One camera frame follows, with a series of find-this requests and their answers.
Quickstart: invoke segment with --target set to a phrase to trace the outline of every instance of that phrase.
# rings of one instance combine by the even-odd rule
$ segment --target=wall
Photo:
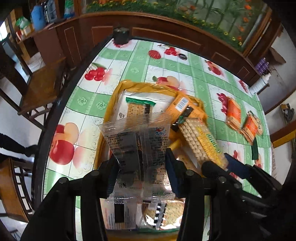
[[[274,149],[276,162],[276,179],[283,184],[291,165],[292,147],[291,142],[285,143]]]
[[[270,87],[267,87],[259,95],[264,111],[272,108],[291,89],[296,87],[296,48],[284,29],[280,37],[277,37],[272,47],[286,60],[283,65],[275,65],[269,79]]]

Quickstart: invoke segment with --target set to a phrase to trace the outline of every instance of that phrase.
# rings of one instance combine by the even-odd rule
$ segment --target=black pants
[[[5,150],[9,150],[9,151],[13,151],[16,153],[21,153],[21,154],[24,154],[25,150],[26,150],[26,148],[24,146],[17,143],[15,140],[10,138],[9,136],[1,134],[1,133],[0,133],[0,148],[4,148]],[[23,159],[19,159],[19,158],[12,157],[12,156],[7,156],[7,155],[1,154],[1,153],[0,153],[0,162],[6,160],[9,157],[14,161],[25,162],[25,160],[23,160]]]

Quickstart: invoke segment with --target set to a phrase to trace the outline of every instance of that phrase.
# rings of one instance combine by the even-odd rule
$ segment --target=blue bottle
[[[46,21],[42,6],[34,6],[33,11],[31,12],[31,16],[35,31],[41,30],[45,27]]]

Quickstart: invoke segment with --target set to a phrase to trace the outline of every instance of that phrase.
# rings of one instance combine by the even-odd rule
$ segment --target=transparent snack wrapper
[[[158,202],[173,199],[165,170],[170,117],[153,113],[106,122],[99,126],[120,167],[114,203]]]

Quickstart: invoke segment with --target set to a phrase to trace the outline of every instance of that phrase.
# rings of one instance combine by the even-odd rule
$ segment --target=plastic wrapper
[[[165,170],[170,117],[144,114],[99,126],[120,171],[109,200],[114,203],[173,199]]]
[[[109,230],[136,229],[138,204],[129,202],[114,204],[106,199],[100,199],[105,228]]]
[[[150,113],[165,111],[172,101],[177,97],[179,91],[173,90],[167,86],[155,85],[152,83],[138,83],[130,80],[120,81],[113,91],[111,99],[106,107],[104,122],[115,121],[127,117],[129,103],[126,97],[155,103],[150,109]],[[193,96],[187,96],[195,106],[204,111],[203,102]],[[100,134],[94,168],[98,168],[103,160],[109,159],[109,147]]]
[[[206,122],[207,114],[202,108],[196,106],[188,96],[179,92],[178,96],[170,104],[170,106],[165,111],[171,116],[171,133],[170,139],[176,139],[176,132],[178,131],[179,121],[182,118],[201,118]]]
[[[244,127],[241,130],[242,135],[246,140],[253,145],[255,135],[258,131],[258,122],[254,118],[254,114],[249,111]]]
[[[212,161],[222,169],[227,167],[227,159],[220,151],[215,138],[201,119],[186,118],[185,122],[179,125],[179,129],[200,166],[205,161]]]
[[[258,134],[258,135],[262,135],[262,134],[263,134],[263,128],[262,128],[261,121],[260,121],[260,119],[259,119],[256,115],[254,115],[254,114],[253,114],[253,117],[254,117],[254,119],[257,121],[257,124],[258,124],[257,134]]]
[[[227,125],[236,130],[240,130],[241,126],[241,109],[238,103],[232,98],[228,97],[227,114],[226,114]]]
[[[140,228],[175,231],[180,228],[185,202],[172,200],[143,207]]]

